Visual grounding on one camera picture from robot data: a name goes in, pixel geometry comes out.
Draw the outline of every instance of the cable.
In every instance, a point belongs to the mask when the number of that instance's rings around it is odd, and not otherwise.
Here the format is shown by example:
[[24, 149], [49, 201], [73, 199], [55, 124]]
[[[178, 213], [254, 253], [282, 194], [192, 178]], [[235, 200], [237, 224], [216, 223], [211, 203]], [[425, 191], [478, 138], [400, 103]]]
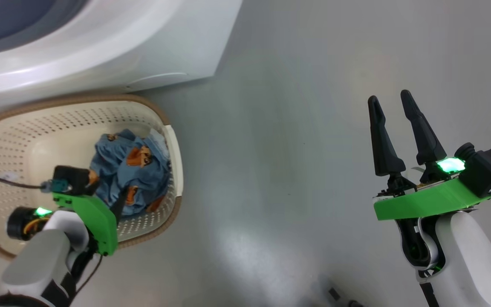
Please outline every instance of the cable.
[[18, 182], [10, 181], [10, 180], [3, 179], [3, 178], [0, 178], [0, 182], [5, 183], [6, 185], [21, 187], [21, 188], [32, 188], [32, 189], [36, 189], [36, 190], [40, 190], [40, 189], [44, 188], [44, 186], [26, 185], [24, 183], [18, 183]]
[[421, 168], [421, 167], [419, 167], [419, 166], [415, 166], [415, 167], [413, 167], [413, 168], [411, 168], [411, 169], [413, 169], [413, 170], [415, 170], [415, 171], [419, 171], [419, 172], [420, 172], [420, 173], [422, 173], [422, 174], [423, 174], [423, 172], [425, 171], [425, 169], [422, 169], [422, 168]]
[[86, 278], [86, 280], [83, 282], [83, 284], [78, 288], [77, 293], [75, 294], [75, 296], [77, 296], [78, 293], [82, 290], [82, 288], [84, 288], [84, 286], [86, 286], [86, 284], [90, 281], [90, 278], [92, 278], [92, 276], [94, 275], [94, 273], [98, 270], [98, 268], [100, 267], [100, 264], [101, 264], [101, 259], [103, 259], [103, 256], [102, 255], [100, 255], [100, 260], [98, 260], [98, 264], [96, 264], [96, 267], [94, 268], [94, 270], [92, 271], [92, 273], [90, 273], [90, 276], [88, 276], [88, 278]]
[[26, 226], [24, 227], [24, 231], [23, 231], [24, 235], [26, 235], [34, 225], [37, 225], [41, 221], [48, 221], [48, 220], [49, 220], [48, 218], [43, 217], [43, 218], [37, 218], [36, 220], [27, 223]]

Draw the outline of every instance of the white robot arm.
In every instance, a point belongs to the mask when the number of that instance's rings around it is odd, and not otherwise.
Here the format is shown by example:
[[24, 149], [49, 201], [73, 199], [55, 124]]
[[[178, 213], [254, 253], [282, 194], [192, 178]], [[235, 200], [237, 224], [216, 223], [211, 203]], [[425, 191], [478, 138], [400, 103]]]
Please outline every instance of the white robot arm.
[[467, 212], [435, 222], [438, 272], [417, 271], [429, 307], [491, 306], [491, 243]]
[[491, 243], [469, 214], [491, 197], [491, 149], [477, 152], [466, 143], [447, 159], [411, 93], [403, 90], [401, 100], [425, 170], [419, 185], [401, 176], [406, 167], [391, 144], [378, 99], [370, 97], [375, 173], [390, 176], [388, 189], [374, 198], [376, 216], [395, 220], [430, 307], [491, 306]]
[[67, 307], [95, 249], [74, 212], [56, 211], [0, 280], [0, 306]]

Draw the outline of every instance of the washing machine drum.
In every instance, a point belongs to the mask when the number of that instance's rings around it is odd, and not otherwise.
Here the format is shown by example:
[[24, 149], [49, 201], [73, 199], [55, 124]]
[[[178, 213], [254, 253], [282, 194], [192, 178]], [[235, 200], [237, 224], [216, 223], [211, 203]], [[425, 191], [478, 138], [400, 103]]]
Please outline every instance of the washing machine drum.
[[87, 0], [0, 0], [0, 52], [65, 25]]

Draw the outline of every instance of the gray floor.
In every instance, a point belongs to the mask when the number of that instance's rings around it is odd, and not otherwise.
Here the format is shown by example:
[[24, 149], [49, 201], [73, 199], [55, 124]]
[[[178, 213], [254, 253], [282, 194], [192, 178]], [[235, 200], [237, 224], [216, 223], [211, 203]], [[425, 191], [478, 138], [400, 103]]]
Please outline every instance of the gray floor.
[[412, 167], [405, 88], [449, 155], [491, 148], [491, 2], [244, 0], [214, 78], [141, 93], [179, 138], [179, 217], [104, 260], [75, 305], [329, 306], [336, 284], [368, 306], [426, 306], [371, 201], [386, 179], [366, 101]]

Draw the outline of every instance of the black wire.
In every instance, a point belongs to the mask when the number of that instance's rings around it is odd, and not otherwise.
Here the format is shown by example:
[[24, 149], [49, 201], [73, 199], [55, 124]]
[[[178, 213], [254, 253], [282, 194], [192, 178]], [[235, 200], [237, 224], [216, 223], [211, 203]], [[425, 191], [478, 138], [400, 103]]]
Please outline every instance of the black wire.
[[100, 255], [100, 260], [98, 260], [98, 264], [96, 264], [96, 267], [94, 268], [94, 270], [92, 271], [92, 273], [90, 273], [90, 276], [88, 276], [88, 278], [86, 278], [86, 280], [83, 282], [83, 284], [78, 288], [77, 293], [75, 294], [75, 296], [77, 296], [78, 293], [82, 290], [82, 288], [84, 288], [84, 286], [86, 286], [86, 284], [90, 281], [90, 278], [92, 278], [92, 276], [94, 275], [94, 273], [98, 270], [98, 268], [100, 267], [101, 259], [102, 258], [103, 258], [103, 256]]
[[6, 185], [21, 187], [21, 188], [32, 188], [32, 189], [36, 189], [36, 190], [40, 190], [40, 189], [44, 188], [43, 186], [26, 185], [24, 183], [18, 183], [18, 182], [10, 181], [10, 180], [3, 179], [3, 178], [0, 178], [0, 182], [5, 183]]

